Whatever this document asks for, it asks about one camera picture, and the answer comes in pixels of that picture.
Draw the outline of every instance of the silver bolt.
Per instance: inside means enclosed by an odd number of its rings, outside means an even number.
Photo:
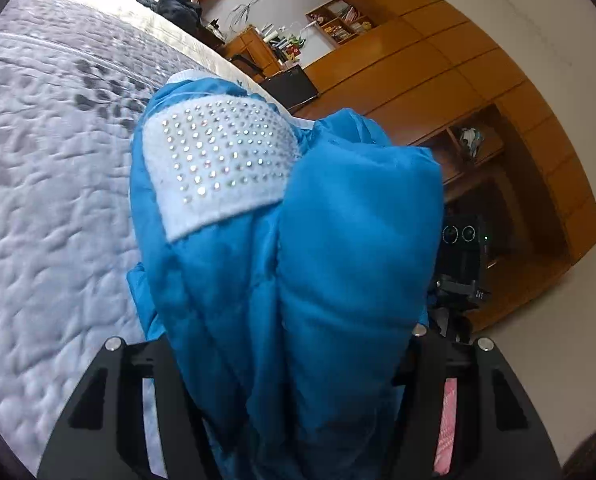
[[[417,323],[414,330],[411,331],[414,337],[422,337],[427,333],[427,327]]]
[[[110,352],[118,350],[123,345],[123,340],[120,339],[118,336],[110,337],[105,341],[105,348]]]
[[[488,337],[481,337],[478,339],[478,346],[481,350],[489,352],[494,349],[494,342]]]

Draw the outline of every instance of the wooden desk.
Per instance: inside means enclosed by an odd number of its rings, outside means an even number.
[[[263,76],[256,74],[245,63],[235,61],[234,64],[245,74],[250,76],[255,82],[261,82],[266,77],[271,77],[278,72],[282,72],[283,67],[278,62],[276,54],[273,53],[270,46],[265,43],[256,30],[249,26],[236,38],[229,41],[219,53],[226,59],[231,59],[236,54],[240,54],[257,65],[263,72]]]
[[[395,144],[429,148],[448,210],[481,214],[494,231],[484,288],[470,315],[482,329],[526,304],[596,243],[596,202],[567,134],[502,49],[443,0],[345,0],[378,27],[305,69],[320,97],[306,119],[353,108]],[[475,163],[460,127],[486,137]]]

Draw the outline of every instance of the blue fabric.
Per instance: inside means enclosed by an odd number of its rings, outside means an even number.
[[[166,331],[227,478],[375,478],[402,394],[390,379],[425,318],[440,167],[341,110],[294,128],[303,157],[281,203],[169,244],[142,127],[208,93],[246,94],[215,78],[167,85],[134,134],[142,264],[127,278],[146,336]]]

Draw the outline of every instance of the white knit patch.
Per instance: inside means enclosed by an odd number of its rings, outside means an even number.
[[[142,150],[169,242],[282,200],[300,157],[291,127],[269,105],[229,95],[154,114]]]

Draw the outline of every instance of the gray bedspread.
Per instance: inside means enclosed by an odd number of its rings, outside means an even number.
[[[124,278],[140,258],[130,139],[186,68],[204,70],[65,0],[12,0],[0,16],[0,432],[32,472],[105,339],[142,339]]]

